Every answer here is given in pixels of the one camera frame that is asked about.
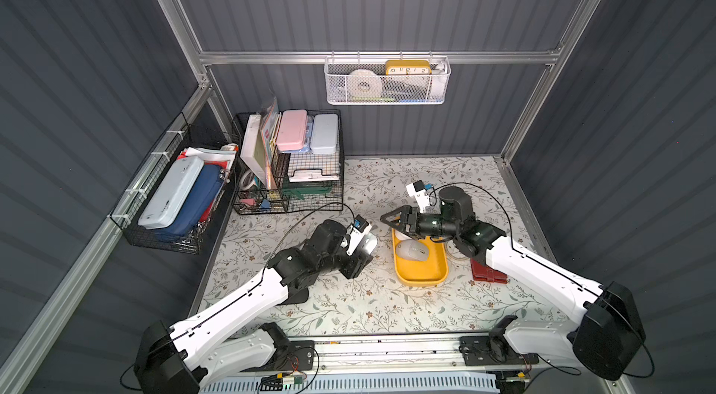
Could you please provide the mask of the white round mouse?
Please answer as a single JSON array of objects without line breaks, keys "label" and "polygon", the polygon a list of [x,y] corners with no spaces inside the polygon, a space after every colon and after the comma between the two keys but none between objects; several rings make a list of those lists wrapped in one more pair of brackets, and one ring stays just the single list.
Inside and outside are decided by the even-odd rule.
[{"label": "white round mouse", "polygon": [[430,251],[421,241],[403,240],[395,246],[395,254],[400,259],[410,262],[426,262]]}]

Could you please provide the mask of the black mouse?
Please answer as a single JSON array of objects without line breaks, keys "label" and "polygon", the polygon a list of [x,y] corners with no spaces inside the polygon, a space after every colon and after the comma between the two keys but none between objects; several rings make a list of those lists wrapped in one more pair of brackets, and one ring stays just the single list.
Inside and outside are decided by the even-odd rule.
[{"label": "black mouse", "polygon": [[282,306],[301,305],[308,301],[310,296],[310,290],[308,288],[291,291],[289,297],[282,302]]}]

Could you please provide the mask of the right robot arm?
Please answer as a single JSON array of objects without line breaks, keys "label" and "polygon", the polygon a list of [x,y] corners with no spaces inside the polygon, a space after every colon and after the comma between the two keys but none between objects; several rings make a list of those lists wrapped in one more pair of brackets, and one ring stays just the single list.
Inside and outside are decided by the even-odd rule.
[{"label": "right robot arm", "polygon": [[514,241],[510,231],[479,220],[461,185],[441,187],[439,211],[430,198],[403,205],[380,220],[412,239],[445,239],[460,253],[500,271],[548,300],[566,316],[560,325],[506,316],[493,330],[496,341],[518,354],[575,360],[594,375],[615,381],[645,349],[646,334],[633,293],[615,281],[601,284],[560,267]]}]

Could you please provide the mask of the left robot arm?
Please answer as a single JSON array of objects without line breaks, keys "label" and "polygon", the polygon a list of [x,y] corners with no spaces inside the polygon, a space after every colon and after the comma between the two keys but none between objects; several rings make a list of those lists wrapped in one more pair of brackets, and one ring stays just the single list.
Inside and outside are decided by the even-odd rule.
[{"label": "left robot arm", "polygon": [[274,306],[307,294],[323,274],[357,278],[372,262],[377,244],[371,223],[361,216],[349,227],[325,220],[213,306],[171,326],[161,321],[149,326],[132,367],[139,390],[198,393],[244,370],[284,365],[290,341],[278,325],[266,323],[240,339],[234,334]]}]

